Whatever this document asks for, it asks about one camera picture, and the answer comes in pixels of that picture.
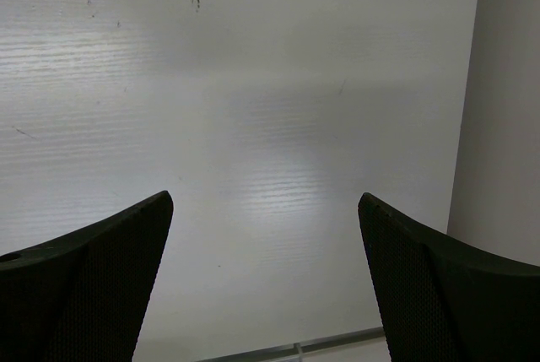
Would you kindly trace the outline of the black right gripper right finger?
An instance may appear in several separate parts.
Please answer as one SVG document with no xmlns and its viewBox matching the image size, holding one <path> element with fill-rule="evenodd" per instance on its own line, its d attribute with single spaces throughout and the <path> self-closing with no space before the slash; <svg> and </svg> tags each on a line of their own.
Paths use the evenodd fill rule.
<svg viewBox="0 0 540 362">
<path fill-rule="evenodd" d="M 366 192 L 359 226 L 393 361 L 537 361 L 539 268 L 480 250 Z"/>
</svg>

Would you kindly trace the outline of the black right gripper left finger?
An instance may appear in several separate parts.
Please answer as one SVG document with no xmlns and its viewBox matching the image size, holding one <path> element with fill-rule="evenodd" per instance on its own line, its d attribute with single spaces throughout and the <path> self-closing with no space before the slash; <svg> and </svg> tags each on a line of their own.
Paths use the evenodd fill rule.
<svg viewBox="0 0 540 362">
<path fill-rule="evenodd" d="M 130 361 L 173 215 L 162 191 L 1 257 L 3 361 Z"/>
</svg>

